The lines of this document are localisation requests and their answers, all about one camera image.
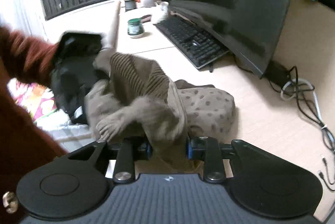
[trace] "keyboard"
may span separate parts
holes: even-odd
[[[170,16],[155,26],[197,69],[214,62],[229,51],[208,31],[180,16]]]

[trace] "brown jacket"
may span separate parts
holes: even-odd
[[[21,82],[48,86],[51,60],[57,47],[0,27],[1,197],[7,191],[15,192],[24,174],[65,154],[55,141],[33,125],[29,114],[15,105],[7,90],[7,83],[13,77]],[[0,224],[15,223],[22,215],[22,208],[10,215],[0,206]]]

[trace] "green jar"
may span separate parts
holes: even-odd
[[[144,28],[140,18],[130,19],[128,21],[128,35],[131,38],[139,38],[144,34]]]

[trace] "wooden desk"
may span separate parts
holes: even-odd
[[[150,9],[134,11],[134,15],[148,12]],[[333,158],[323,145],[320,129],[301,117],[294,101],[282,101],[266,79],[260,80],[238,69],[229,57],[216,62],[213,73],[206,68],[198,71],[150,23],[144,26],[146,31],[150,31],[147,37],[127,38],[125,14],[121,13],[120,16],[118,51],[156,60],[174,81],[185,79],[196,85],[213,84],[234,96],[237,116],[230,134],[226,136],[227,143],[236,138],[245,140],[314,174],[324,168],[321,154],[326,156],[330,167],[333,166]],[[334,194],[324,186],[323,198],[315,217],[323,220],[334,198]]]

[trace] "person's arm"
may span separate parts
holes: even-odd
[[[48,44],[37,37],[0,27],[0,57],[10,78],[49,86],[57,48],[58,44]]]

